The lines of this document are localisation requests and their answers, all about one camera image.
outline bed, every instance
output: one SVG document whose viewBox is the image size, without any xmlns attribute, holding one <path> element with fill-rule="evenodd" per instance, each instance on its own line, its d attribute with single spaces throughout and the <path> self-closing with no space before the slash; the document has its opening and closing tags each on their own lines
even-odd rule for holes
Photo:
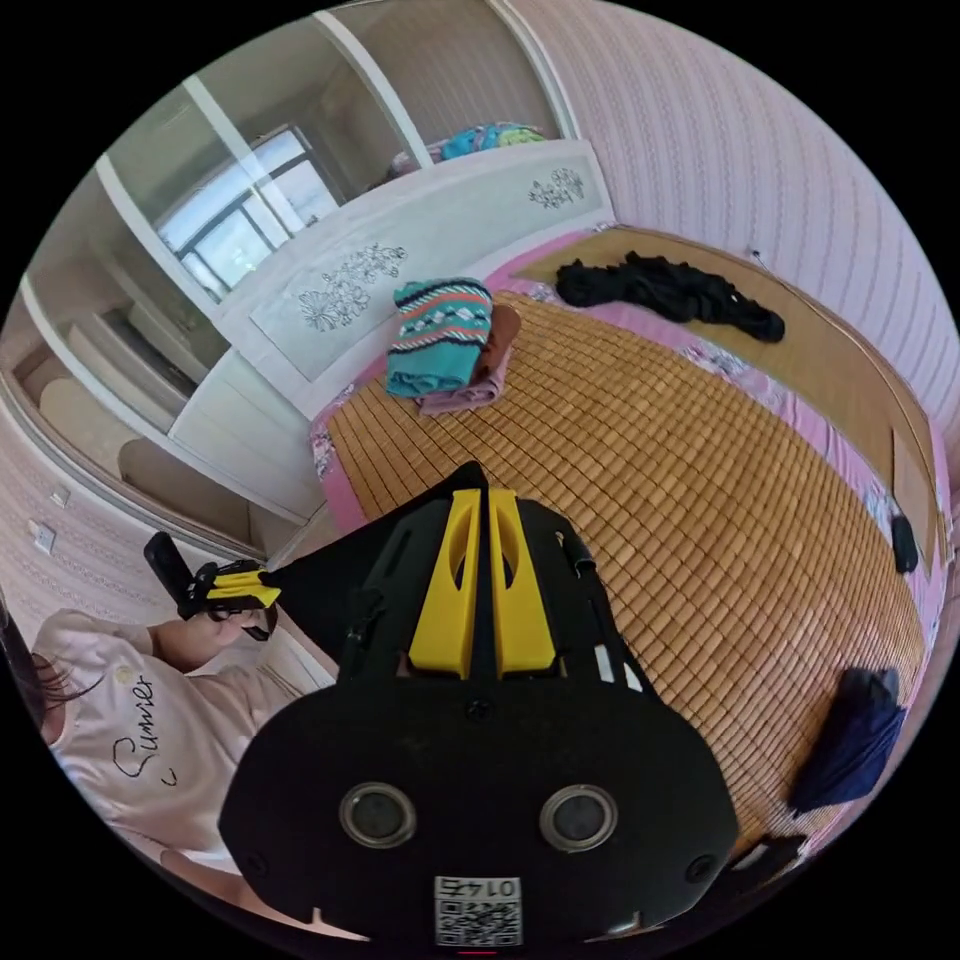
<svg viewBox="0 0 960 960">
<path fill-rule="evenodd" d="M 784 799 L 840 673 L 894 665 L 910 705 L 947 595 L 946 459 L 909 391 L 842 320 L 761 267 L 616 224 L 584 141 L 452 160 L 335 216 L 245 280 L 216 322 L 313 421 L 340 532 L 470 458 L 560 509 L 646 674 L 714 749 L 739 846 L 799 831 L 817 849 L 845 809 L 794 821 Z M 760 349 L 626 304 L 559 302 L 559 263 L 629 249 L 723 273 L 788 336 Z M 497 404 L 427 422 L 383 389 L 392 292 L 457 274 L 485 278 L 524 326 Z M 897 513 L 922 557 L 908 576 L 893 564 Z"/>
</svg>

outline screw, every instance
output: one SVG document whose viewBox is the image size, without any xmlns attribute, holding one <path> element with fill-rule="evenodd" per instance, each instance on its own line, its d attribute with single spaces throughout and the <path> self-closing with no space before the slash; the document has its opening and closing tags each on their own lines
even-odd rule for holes
<svg viewBox="0 0 960 960">
<path fill-rule="evenodd" d="M 706 856 L 697 857 L 697 859 L 687 867 L 687 883 L 703 883 L 716 862 L 716 857 L 711 856 L 709 853 Z"/>
<path fill-rule="evenodd" d="M 467 701 L 467 719 L 475 723 L 482 723 L 493 713 L 493 704 L 484 697 L 477 697 Z"/>
<path fill-rule="evenodd" d="M 265 877 L 270 872 L 267 861 L 261 853 L 247 854 L 247 869 L 257 877 Z"/>
</svg>

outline light switch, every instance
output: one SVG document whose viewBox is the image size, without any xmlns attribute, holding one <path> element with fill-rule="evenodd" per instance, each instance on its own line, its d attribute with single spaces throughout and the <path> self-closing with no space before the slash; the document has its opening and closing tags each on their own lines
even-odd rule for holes
<svg viewBox="0 0 960 960">
<path fill-rule="evenodd" d="M 34 546 L 46 554 L 52 554 L 53 543 L 57 539 L 56 530 L 52 530 L 45 523 L 37 523 L 36 520 L 31 520 L 29 527 L 30 533 L 33 534 Z"/>
</svg>

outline pink wallpaper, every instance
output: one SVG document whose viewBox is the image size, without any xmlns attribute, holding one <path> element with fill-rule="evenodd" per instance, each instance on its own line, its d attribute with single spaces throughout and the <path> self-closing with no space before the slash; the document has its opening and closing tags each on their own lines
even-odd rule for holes
<svg viewBox="0 0 960 960">
<path fill-rule="evenodd" d="M 0 334 L 0 370 L 8 375 L 41 342 L 18 297 Z M 6 411 L 0 411 L 0 450 L 0 583 L 25 636 L 63 607 L 126 622 L 175 614 L 143 559 L 149 533 L 76 490 L 66 509 L 58 507 L 50 495 L 61 481 L 20 438 Z M 34 546 L 31 520 L 56 531 L 51 556 Z M 209 559 L 184 556 L 193 567 Z"/>
<path fill-rule="evenodd" d="M 599 156 L 618 218 L 767 266 L 854 324 L 943 431 L 960 494 L 960 336 L 919 243 L 849 148 L 714 44 L 602 0 L 513 0 Z"/>
</svg>

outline folded clothes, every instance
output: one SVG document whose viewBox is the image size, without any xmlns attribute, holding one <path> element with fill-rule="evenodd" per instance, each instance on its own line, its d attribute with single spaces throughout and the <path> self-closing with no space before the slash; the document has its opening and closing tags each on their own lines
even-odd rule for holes
<svg viewBox="0 0 960 960">
<path fill-rule="evenodd" d="M 490 335 L 493 298 L 470 277 L 408 283 L 394 293 L 402 325 L 387 351 L 387 393 L 422 397 L 467 386 Z"/>
<path fill-rule="evenodd" d="M 471 383 L 489 379 L 503 363 L 510 345 L 520 332 L 520 314 L 513 307 L 498 303 L 490 318 L 490 336 L 480 353 Z"/>
<path fill-rule="evenodd" d="M 511 348 L 500 359 L 500 365 L 492 370 L 489 376 L 446 393 L 432 393 L 428 397 L 421 397 L 417 403 L 420 413 L 425 417 L 435 417 L 441 413 L 456 413 L 458 410 L 477 410 L 489 406 L 503 393 L 504 382 L 507 378 L 507 365 L 510 363 Z"/>
</svg>

